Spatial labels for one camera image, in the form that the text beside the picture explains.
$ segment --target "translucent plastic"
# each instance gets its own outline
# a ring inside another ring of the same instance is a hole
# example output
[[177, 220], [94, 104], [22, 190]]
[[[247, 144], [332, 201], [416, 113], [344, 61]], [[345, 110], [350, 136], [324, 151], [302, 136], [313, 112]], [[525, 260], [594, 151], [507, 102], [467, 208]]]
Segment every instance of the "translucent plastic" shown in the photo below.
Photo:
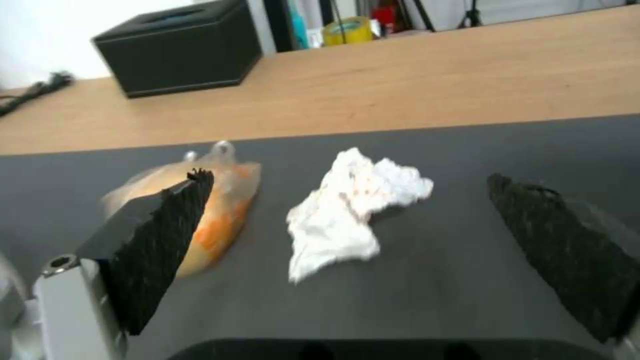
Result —
[[184, 161], [144, 171], [103, 198], [110, 217], [133, 198], [157, 193], [183, 181], [193, 168], [213, 171], [214, 185], [176, 277], [199, 272], [217, 262], [234, 241], [258, 190], [260, 164], [237, 163], [233, 145], [218, 142], [200, 159], [196, 159], [194, 152], [188, 152]]

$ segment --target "black leather box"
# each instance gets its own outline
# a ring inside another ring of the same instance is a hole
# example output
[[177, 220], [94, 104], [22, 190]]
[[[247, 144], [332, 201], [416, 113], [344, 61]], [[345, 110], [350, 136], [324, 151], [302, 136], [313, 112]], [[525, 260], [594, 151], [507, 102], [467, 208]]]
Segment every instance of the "black leather box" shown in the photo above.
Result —
[[139, 15], [93, 43], [128, 97], [238, 85], [262, 56], [245, 0]]

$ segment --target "dark gray table surface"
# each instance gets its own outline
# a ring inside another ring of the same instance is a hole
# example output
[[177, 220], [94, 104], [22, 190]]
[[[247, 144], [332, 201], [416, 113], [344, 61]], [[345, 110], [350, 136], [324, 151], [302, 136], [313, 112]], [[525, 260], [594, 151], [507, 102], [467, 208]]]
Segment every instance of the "dark gray table surface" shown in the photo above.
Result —
[[[221, 263], [169, 289], [130, 359], [212, 338], [539, 338], [602, 347], [527, 264], [486, 194], [502, 172], [590, 200], [640, 229], [640, 116], [236, 142], [263, 164]], [[0, 158], [0, 250], [28, 281], [102, 223], [99, 199], [140, 170], [210, 144]], [[381, 254], [287, 281], [287, 211], [357, 146], [417, 167], [427, 201], [378, 219]]]

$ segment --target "white tissue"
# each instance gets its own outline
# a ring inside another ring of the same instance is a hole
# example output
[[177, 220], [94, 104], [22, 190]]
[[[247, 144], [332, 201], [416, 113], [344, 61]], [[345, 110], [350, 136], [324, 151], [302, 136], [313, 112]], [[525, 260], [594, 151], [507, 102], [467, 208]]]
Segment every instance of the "white tissue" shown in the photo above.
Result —
[[338, 261], [372, 258], [380, 246], [367, 225], [371, 214], [426, 199], [432, 189], [416, 168], [387, 158], [374, 165], [356, 147], [340, 152], [320, 188], [287, 215], [293, 237], [289, 281]]

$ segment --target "tape roll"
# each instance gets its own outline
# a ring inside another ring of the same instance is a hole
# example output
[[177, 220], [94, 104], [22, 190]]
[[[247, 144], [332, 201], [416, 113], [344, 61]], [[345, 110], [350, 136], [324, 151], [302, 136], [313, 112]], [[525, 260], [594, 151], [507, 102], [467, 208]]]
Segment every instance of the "tape roll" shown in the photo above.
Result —
[[[373, 36], [371, 35], [371, 22], [368, 17], [348, 17], [342, 20], [342, 27], [344, 28], [344, 36], [347, 44], [373, 40]], [[342, 32], [340, 31], [340, 24], [338, 22], [332, 22], [325, 26], [322, 30], [322, 36], [324, 38], [324, 46], [341, 45], [343, 43]]]

